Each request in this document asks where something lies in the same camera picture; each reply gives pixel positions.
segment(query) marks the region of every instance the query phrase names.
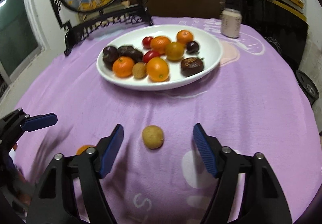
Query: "can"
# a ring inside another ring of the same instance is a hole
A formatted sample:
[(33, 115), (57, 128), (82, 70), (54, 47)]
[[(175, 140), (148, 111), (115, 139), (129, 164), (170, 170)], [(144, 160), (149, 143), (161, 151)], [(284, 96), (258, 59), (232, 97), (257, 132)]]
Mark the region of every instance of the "can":
[(224, 9), (222, 13), (221, 34), (230, 38), (238, 38), (241, 19), (240, 11)]

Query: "purple tablecloth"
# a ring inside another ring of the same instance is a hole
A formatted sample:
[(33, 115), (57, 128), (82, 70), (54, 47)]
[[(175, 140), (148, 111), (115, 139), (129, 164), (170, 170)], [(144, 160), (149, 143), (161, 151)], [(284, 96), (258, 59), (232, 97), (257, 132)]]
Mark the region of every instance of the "purple tablecloth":
[[(218, 36), (225, 48), (220, 67), (178, 89), (126, 90), (96, 70), (99, 52), (113, 38), (86, 40), (69, 57), (56, 58), (18, 103), (31, 115), (58, 116), (56, 126), (19, 140), (15, 162), (26, 179), (37, 181), (56, 153), (74, 155), (121, 123), (123, 144), (112, 172), (101, 181), (118, 223), (199, 223), (217, 183), (192, 139), (193, 126), (201, 123), (222, 145), (245, 155), (265, 154), (295, 221), (321, 184), (322, 155), (309, 101), (289, 66), (247, 26), (235, 40), (220, 35), (215, 19), (154, 18), (154, 23), (194, 26)], [(148, 150), (141, 140), (148, 125), (164, 130), (159, 150)], [(238, 215), (241, 188), (230, 220)], [(79, 209), (84, 215), (81, 203)]]

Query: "small potato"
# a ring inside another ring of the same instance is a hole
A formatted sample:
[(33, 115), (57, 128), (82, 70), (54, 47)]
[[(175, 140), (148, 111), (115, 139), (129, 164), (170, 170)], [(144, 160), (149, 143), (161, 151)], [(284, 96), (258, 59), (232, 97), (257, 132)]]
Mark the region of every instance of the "small potato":
[(151, 125), (142, 131), (144, 145), (149, 149), (157, 149), (163, 144), (163, 131), (160, 127)]
[(145, 63), (138, 62), (133, 66), (132, 74), (135, 79), (142, 79), (147, 74), (147, 67), (145, 66)]

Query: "white plate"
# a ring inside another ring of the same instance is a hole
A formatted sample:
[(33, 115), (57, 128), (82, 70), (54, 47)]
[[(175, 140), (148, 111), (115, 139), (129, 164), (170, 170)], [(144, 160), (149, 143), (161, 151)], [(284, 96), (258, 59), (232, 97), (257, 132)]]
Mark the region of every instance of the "white plate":
[(223, 55), (223, 47), (220, 41), (213, 35), (190, 26), (183, 25), (155, 25), (126, 33), (115, 40), (111, 41), (108, 45), (120, 47), (123, 45), (133, 45), (134, 48), (142, 51), (143, 54), (147, 50), (143, 49), (142, 39), (147, 36), (167, 36), (171, 41), (176, 41), (176, 35), (180, 30), (189, 30), (194, 35), (194, 40), (198, 42), (200, 46), (198, 55), (189, 55), (185, 52), (184, 58), (188, 57), (200, 57), (203, 59), (204, 70), (196, 75), (190, 77), (184, 77), (180, 72), (180, 62), (167, 61), (170, 68), (170, 79), (165, 82), (152, 82), (148, 77), (142, 80), (136, 80), (133, 77), (130, 78), (118, 78), (112, 71), (107, 69), (103, 62), (103, 50), (99, 54), (96, 61), (96, 68), (99, 74), (107, 81), (116, 84), (118, 86), (140, 90), (140, 91), (158, 91), (178, 88), (187, 84), (190, 84), (196, 80), (201, 79), (203, 76), (211, 72), (220, 62)]

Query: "black ornamental stand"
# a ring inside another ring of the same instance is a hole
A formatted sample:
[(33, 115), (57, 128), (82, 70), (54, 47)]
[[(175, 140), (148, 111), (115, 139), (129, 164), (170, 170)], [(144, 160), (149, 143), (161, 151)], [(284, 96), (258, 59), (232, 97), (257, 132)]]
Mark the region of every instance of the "black ornamental stand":
[[(120, 9), (113, 12), (103, 12), (103, 9), (107, 6), (119, 4), (121, 3), (121, 1), (122, 0), (112, 0), (104, 7), (87, 11), (88, 13), (95, 11), (99, 12), (99, 16), (72, 27), (70, 21), (63, 23), (59, 15), (60, 10), (62, 9), (62, 4), (63, 6), (66, 6), (69, 9), (71, 8), (64, 2), (64, 0), (50, 0), (59, 26), (66, 31), (65, 56), (68, 56), (71, 53), (73, 47), (76, 44), (85, 40), (93, 31), (97, 30), (99, 27), (106, 27), (110, 24), (115, 23), (137, 24), (140, 22), (147, 22), (149, 25), (153, 25), (151, 16), (148, 12), (148, 8), (146, 7), (146, 3), (148, 0), (137, 0), (138, 4), (136, 5), (131, 5), (124, 9)], [(79, 13), (84, 13), (84, 11), (78, 11), (74, 9), (71, 10)]]

